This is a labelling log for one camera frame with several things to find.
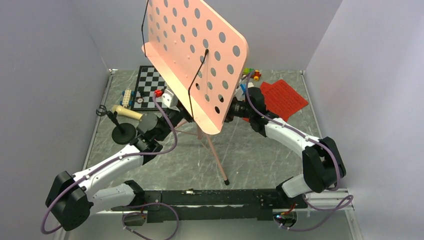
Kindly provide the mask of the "red sheet music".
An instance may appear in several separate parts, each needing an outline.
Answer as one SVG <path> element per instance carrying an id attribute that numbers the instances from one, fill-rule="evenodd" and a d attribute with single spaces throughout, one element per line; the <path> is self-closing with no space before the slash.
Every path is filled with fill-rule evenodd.
<path id="1" fill-rule="evenodd" d="M 263 82 L 259 88 L 267 110 L 283 118 L 290 118 L 309 104 L 283 79 L 274 83 Z"/>
<path id="2" fill-rule="evenodd" d="M 266 116 L 269 117 L 269 118 L 271 118 L 271 119 L 281 118 L 285 122 L 287 122 L 288 119 L 289 119 L 288 117 L 283 118 L 283 117 L 281 117 L 281 116 L 279 116 L 279 115 L 277 115 L 277 114 L 275 114 L 273 112 L 269 112 L 268 114 L 266 114 Z M 249 118 L 247 118 L 247 117 L 243 117 L 242 120 L 244 120 L 245 122 L 249 122 L 250 121 Z"/>

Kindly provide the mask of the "black microphone stand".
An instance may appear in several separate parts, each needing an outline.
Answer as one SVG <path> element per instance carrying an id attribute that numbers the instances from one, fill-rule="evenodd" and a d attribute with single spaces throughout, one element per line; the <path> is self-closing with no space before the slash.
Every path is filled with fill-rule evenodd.
<path id="1" fill-rule="evenodd" d="M 99 105 L 96 109 L 96 115 L 99 117 L 107 116 L 111 122 L 115 125 L 112 130 L 111 137 L 112 140 L 119 145 L 126 145 L 131 142 L 136 137 L 137 130 L 130 123 L 119 123 L 117 116 L 118 112 L 115 110 L 108 110 L 104 105 Z"/>

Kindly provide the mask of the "gold microphone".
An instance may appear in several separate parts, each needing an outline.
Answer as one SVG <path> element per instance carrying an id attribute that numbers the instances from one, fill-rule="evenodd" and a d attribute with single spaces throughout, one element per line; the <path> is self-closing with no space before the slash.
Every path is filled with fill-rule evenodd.
<path id="1" fill-rule="evenodd" d="M 142 113 L 127 109 L 121 105 L 114 105 L 110 111 L 112 113 L 116 113 L 118 116 L 127 117 L 137 121 L 140 121 L 143 116 Z"/>

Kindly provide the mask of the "pink music stand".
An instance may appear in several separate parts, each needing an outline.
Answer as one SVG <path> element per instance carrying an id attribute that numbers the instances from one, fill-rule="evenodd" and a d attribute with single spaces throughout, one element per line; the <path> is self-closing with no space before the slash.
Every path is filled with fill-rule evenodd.
<path id="1" fill-rule="evenodd" d="M 149 0 L 148 60 L 207 135 L 222 131 L 249 55 L 245 37 L 202 0 Z"/>

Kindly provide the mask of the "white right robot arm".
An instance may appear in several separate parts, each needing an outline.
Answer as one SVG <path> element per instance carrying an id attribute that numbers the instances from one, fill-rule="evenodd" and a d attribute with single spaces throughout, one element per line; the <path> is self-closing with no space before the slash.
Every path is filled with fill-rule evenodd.
<path id="1" fill-rule="evenodd" d="M 309 135 L 268 110 L 258 87 L 235 91 L 225 122 L 231 122 L 234 117 L 247 119 L 255 132 L 281 143 L 301 157 L 302 173 L 276 187 L 275 199 L 280 207 L 288 208 L 299 195 L 336 188 L 346 175 L 336 142 L 330 137 Z"/>

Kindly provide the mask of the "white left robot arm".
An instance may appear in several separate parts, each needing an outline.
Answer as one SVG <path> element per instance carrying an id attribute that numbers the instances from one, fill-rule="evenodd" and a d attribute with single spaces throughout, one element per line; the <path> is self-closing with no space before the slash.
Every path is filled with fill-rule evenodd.
<path id="1" fill-rule="evenodd" d="M 144 203 L 144 190 L 133 180 L 125 181 L 117 187 L 106 188 L 111 181 L 124 173 L 147 164 L 157 155 L 171 152 L 177 146 L 176 126 L 182 120 L 191 120 L 188 112 L 160 109 L 162 114 L 144 114 L 134 126 L 128 122 L 119 122 L 117 114 L 109 111 L 109 119 L 115 124 L 111 136 L 115 143 L 123 148 L 85 170 L 70 174 L 59 173 L 53 180 L 45 205 L 47 213 L 58 221 L 58 227 L 65 231 L 78 228 L 91 215 L 107 208 L 127 206 L 131 210 L 139 209 Z"/>

